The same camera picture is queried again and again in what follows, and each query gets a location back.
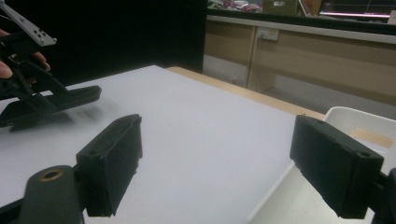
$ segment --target black mechanical device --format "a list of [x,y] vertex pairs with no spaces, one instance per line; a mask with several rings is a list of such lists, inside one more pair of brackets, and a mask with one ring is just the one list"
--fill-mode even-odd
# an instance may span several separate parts
[[342,218],[396,223],[396,169],[381,173],[384,158],[332,125],[297,116],[290,157],[303,176]]
[[[56,44],[56,39],[26,20],[18,12],[0,1],[0,8],[17,23],[22,31],[0,37],[0,60],[12,72],[11,78],[0,78],[0,97],[18,97],[0,115],[0,127],[42,119],[53,113],[99,99],[101,89],[92,86],[69,91],[32,56],[46,46]],[[34,93],[32,83],[46,86],[52,95]]]
[[32,175],[24,198],[0,208],[2,224],[80,224],[115,215],[142,158],[141,117],[116,119],[77,154],[77,165]]

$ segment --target white table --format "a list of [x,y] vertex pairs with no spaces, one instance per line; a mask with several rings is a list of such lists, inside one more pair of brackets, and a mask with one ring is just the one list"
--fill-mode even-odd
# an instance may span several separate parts
[[[112,218],[86,223],[244,223],[291,164],[295,117],[150,66],[68,89],[99,85],[99,101],[37,126],[0,129],[0,206],[27,179],[75,155],[112,120],[139,114],[143,153]],[[9,103],[0,103],[0,110]]]

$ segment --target monitor screen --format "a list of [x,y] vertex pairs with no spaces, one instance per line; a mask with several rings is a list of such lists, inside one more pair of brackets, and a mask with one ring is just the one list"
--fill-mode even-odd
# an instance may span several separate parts
[[396,0],[322,0],[319,15],[362,20],[388,20]]

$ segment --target hand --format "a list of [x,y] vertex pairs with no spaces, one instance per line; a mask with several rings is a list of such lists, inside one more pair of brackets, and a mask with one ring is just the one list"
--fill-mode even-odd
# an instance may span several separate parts
[[[0,29],[0,37],[5,35],[9,35],[9,33]],[[46,57],[44,57],[44,55],[42,55],[39,52],[36,52],[33,54],[33,56],[35,56],[44,65],[47,71],[50,70],[50,65],[47,63],[47,59]],[[9,78],[11,76],[12,76],[11,69],[5,63],[0,61],[0,78]]]

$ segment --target black wall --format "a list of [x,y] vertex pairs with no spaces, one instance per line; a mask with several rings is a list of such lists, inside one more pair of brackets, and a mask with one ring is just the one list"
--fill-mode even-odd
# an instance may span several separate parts
[[[42,53],[64,85],[156,64],[202,71],[206,0],[7,0],[58,43]],[[3,22],[14,32],[15,25]]]

